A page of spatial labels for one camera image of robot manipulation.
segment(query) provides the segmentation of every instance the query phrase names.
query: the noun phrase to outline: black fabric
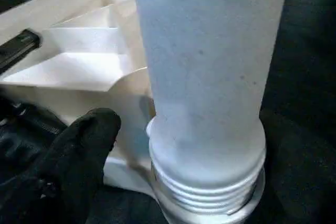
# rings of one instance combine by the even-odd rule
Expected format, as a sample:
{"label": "black fabric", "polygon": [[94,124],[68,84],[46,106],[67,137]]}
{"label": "black fabric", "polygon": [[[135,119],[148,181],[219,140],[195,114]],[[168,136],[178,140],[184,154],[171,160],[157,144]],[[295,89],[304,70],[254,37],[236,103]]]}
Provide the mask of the black fabric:
{"label": "black fabric", "polygon": [[26,170],[66,125],[50,111],[0,96],[0,184]]}
{"label": "black fabric", "polygon": [[0,185],[0,223],[85,223],[120,124],[113,111],[96,109],[65,129],[28,170]]}

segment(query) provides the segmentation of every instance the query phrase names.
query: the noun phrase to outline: white cylinder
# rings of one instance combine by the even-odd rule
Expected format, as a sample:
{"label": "white cylinder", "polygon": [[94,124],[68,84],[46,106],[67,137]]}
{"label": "white cylinder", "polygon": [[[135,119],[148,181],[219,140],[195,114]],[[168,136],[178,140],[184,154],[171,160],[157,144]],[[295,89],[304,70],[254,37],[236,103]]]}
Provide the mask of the white cylinder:
{"label": "white cylinder", "polygon": [[192,215],[230,215],[248,201],[266,155],[259,110],[283,1],[136,0],[156,108],[154,188],[166,212],[169,201]]}

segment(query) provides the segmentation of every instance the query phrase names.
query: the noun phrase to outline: gloved hand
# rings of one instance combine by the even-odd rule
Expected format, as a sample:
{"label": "gloved hand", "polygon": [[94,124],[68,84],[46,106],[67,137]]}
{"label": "gloved hand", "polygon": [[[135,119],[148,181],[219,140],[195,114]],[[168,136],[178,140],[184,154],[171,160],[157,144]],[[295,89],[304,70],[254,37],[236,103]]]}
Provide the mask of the gloved hand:
{"label": "gloved hand", "polygon": [[110,109],[79,118],[29,167],[0,184],[0,224],[84,224],[121,121]]}

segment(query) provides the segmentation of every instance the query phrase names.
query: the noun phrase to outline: black handle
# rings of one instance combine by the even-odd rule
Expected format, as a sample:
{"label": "black handle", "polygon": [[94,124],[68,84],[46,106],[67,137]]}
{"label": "black handle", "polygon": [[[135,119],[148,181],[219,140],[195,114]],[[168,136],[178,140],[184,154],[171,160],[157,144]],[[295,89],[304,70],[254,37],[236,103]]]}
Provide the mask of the black handle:
{"label": "black handle", "polygon": [[31,51],[40,47],[40,37],[25,29],[13,39],[0,46],[0,74],[7,71],[27,56]]}

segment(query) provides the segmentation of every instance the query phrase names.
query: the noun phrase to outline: white plastic part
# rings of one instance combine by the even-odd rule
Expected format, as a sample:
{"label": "white plastic part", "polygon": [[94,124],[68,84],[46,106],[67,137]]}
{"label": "white plastic part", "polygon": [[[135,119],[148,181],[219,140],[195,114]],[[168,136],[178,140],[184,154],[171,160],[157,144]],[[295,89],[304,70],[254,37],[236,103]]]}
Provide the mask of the white plastic part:
{"label": "white plastic part", "polygon": [[153,188],[171,223],[239,223],[256,207],[283,1],[136,0],[156,108]]}
{"label": "white plastic part", "polygon": [[170,224],[243,223],[265,183],[258,112],[282,1],[138,0],[152,123],[134,0],[33,0],[0,15],[0,42],[26,27],[43,37],[1,87],[68,124],[115,110],[104,181],[152,196]]}

